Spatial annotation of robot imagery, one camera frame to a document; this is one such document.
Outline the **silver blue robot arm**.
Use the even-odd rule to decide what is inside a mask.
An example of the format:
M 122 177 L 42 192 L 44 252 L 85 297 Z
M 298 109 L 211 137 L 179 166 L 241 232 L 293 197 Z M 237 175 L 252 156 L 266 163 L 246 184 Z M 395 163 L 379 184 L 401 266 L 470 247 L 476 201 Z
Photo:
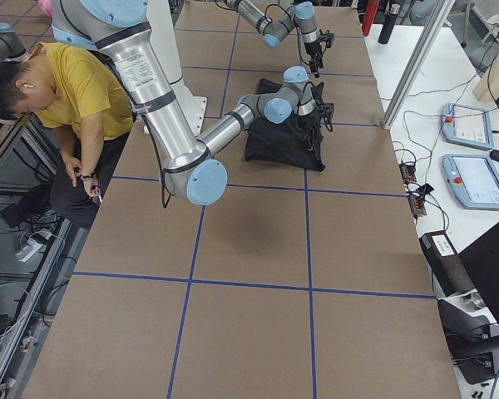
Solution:
M 309 67 L 314 77 L 319 78 L 320 70 L 324 68 L 324 53 L 332 47 L 335 35 L 329 30 L 323 31 L 316 22 L 315 6 L 311 1 L 297 2 L 283 8 L 279 4 L 269 4 L 267 7 L 279 7 L 283 15 L 275 21 L 261 11 L 251 1 L 222 1 L 224 10 L 237 12 L 263 37 L 266 46 L 272 50 L 279 47 L 282 41 L 292 33 L 297 32 L 297 38 L 304 44 L 304 50 L 309 56 L 306 62 L 302 56 L 300 61 Z
M 223 195 L 228 175 L 215 155 L 253 121 L 265 118 L 281 125 L 298 116 L 302 127 L 309 128 L 333 113 L 333 107 L 316 96 L 311 80 L 319 74 L 322 56 L 334 36 L 318 29 L 311 2 L 288 7 L 278 21 L 269 20 L 249 1 L 228 1 L 226 7 L 250 22 L 268 47 L 277 47 L 292 31 L 298 31 L 310 62 L 287 69 L 275 92 L 243 96 L 234 110 L 202 130 L 199 117 L 206 100 L 192 96 L 184 85 L 166 3 L 52 3 L 54 37 L 110 59 L 111 69 L 151 135 L 161 186 L 197 205 L 212 204 Z

